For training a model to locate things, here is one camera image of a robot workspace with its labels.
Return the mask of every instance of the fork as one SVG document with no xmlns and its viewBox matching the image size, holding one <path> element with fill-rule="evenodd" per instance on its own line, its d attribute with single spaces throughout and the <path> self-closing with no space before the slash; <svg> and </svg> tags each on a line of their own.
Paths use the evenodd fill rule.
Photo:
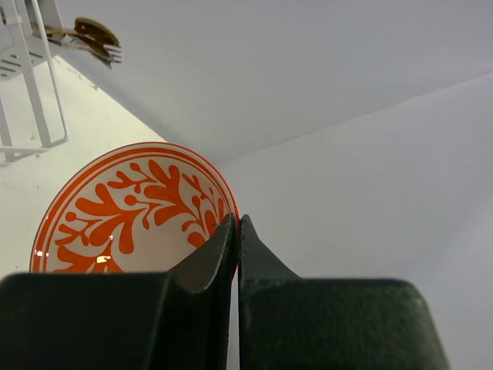
<svg viewBox="0 0 493 370">
<path fill-rule="evenodd" d="M 36 22 L 31 23 L 33 33 L 39 36 Z M 86 50 L 110 69 L 112 63 L 121 63 L 119 40 L 107 27 L 89 18 L 76 18 L 74 29 L 45 26 L 50 42 L 67 49 Z"/>
</svg>

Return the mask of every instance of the utensil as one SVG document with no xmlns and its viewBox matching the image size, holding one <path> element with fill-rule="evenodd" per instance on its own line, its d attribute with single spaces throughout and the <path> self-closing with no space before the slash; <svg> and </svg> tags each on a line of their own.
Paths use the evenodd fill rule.
<svg viewBox="0 0 493 370">
<path fill-rule="evenodd" d="M 30 271 L 167 271 L 239 217 L 220 172 L 192 150 L 137 143 L 80 170 L 39 226 Z"/>
<path fill-rule="evenodd" d="M 31 23 L 35 35 L 39 36 L 39 25 Z M 121 46 L 118 38 L 103 24 L 90 18 L 76 18 L 74 29 L 45 26 L 50 42 L 67 49 L 86 50 L 105 66 L 121 63 Z"/>
</svg>

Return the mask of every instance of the wire shelf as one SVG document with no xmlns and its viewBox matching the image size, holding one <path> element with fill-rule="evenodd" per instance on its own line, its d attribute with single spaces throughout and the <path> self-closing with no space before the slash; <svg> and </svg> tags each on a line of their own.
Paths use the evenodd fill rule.
<svg viewBox="0 0 493 370">
<path fill-rule="evenodd" d="M 45 33 L 45 22 L 50 26 L 62 27 L 59 11 L 55 0 L 0 0 L 0 83 L 22 74 L 27 87 L 29 101 L 34 113 L 36 126 L 41 140 L 41 147 L 26 148 L 13 146 L 11 130 L 8 127 L 2 100 L 0 99 L 0 153 L 5 154 L 5 160 L 0 167 L 20 160 L 32 154 L 44 153 L 54 146 L 65 143 L 69 139 L 69 131 L 65 124 L 62 104 L 59 98 L 55 68 L 52 58 L 63 48 L 48 42 Z M 41 38 L 33 35 L 31 24 L 39 25 Z M 43 113 L 39 87 L 36 83 L 34 68 L 47 62 L 55 98 L 58 105 L 63 128 L 63 138 L 52 140 Z"/>
</svg>

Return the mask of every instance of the decorative plate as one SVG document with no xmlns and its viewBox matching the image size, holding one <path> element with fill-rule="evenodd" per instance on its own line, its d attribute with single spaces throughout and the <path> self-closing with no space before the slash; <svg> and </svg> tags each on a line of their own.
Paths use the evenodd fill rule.
<svg viewBox="0 0 493 370">
<path fill-rule="evenodd" d="M 52 201 L 33 272 L 167 271 L 239 217 L 219 171 L 192 150 L 137 143 L 80 170 Z"/>
</svg>

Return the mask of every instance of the orange floral pattern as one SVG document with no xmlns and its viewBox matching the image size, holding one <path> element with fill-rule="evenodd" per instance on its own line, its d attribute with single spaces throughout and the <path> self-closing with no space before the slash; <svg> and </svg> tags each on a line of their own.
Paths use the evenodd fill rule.
<svg viewBox="0 0 493 370">
<path fill-rule="evenodd" d="M 80 197 L 75 201 L 77 211 L 65 214 L 57 229 L 62 236 L 55 240 L 55 245 L 58 259 L 69 266 L 55 272 L 122 272 L 112 257 L 112 248 L 117 247 L 121 254 L 133 253 L 132 228 L 141 215 L 142 227 L 146 230 L 164 225 L 176 216 L 186 216 L 188 220 L 181 225 L 181 231 L 187 233 L 192 225 L 197 225 L 186 239 L 199 248 L 230 212 L 217 191 L 212 187 L 204 189 L 196 175 L 181 173 L 177 166 L 170 165 L 165 172 L 155 160 L 148 160 L 145 170 L 136 162 L 128 164 L 128 173 L 118 170 L 114 180 L 96 184 L 98 200 Z M 183 181 L 193 189 L 191 205 L 180 196 Z M 115 192 L 125 192 L 123 201 L 129 207 L 118 205 Z M 88 254 L 71 251 L 72 244 L 82 244 L 88 248 Z M 103 246 L 102 253 L 96 256 L 89 251 Z"/>
</svg>

